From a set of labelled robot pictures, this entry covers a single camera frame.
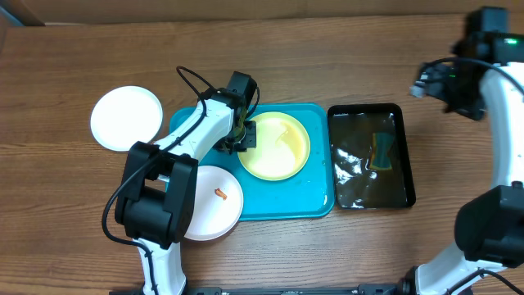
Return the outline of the pale yellow plate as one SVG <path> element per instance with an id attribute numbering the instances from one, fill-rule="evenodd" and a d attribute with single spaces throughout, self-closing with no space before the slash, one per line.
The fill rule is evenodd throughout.
<path id="1" fill-rule="evenodd" d="M 268 181 L 297 174 L 310 154 L 305 127 L 295 117 L 277 111 L 261 113 L 253 121 L 256 147 L 238 153 L 242 166 L 255 177 Z"/>

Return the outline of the green and yellow sponge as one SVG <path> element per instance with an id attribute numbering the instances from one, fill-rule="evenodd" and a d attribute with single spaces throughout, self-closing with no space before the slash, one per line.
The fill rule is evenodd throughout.
<path id="1" fill-rule="evenodd" d="M 372 153 L 369 167 L 372 170 L 391 170 L 389 157 L 391 147 L 395 143 L 395 136 L 388 133 L 373 133 Z"/>

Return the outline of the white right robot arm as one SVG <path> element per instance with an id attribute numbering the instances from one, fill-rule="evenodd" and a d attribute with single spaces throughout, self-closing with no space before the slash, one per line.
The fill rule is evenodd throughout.
<path id="1" fill-rule="evenodd" d="M 490 190 L 463 205 L 454 240 L 398 283 L 398 294 L 469 294 L 486 276 L 516 294 L 501 273 L 523 263 L 523 37 L 500 30 L 471 31 L 452 57 L 425 63 L 410 89 L 473 120 L 487 112 L 493 146 Z"/>

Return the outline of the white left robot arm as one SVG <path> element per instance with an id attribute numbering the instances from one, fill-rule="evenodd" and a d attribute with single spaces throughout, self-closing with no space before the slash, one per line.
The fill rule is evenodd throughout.
<path id="1" fill-rule="evenodd" d="M 136 247 L 144 284 L 139 294 L 181 294 L 186 278 L 180 242 L 193 217 L 200 161 L 212 149 L 244 152 L 256 145 L 251 114 L 257 85 L 208 88 L 195 111 L 159 143 L 135 143 L 121 185 L 102 215 L 102 229 L 117 243 Z"/>

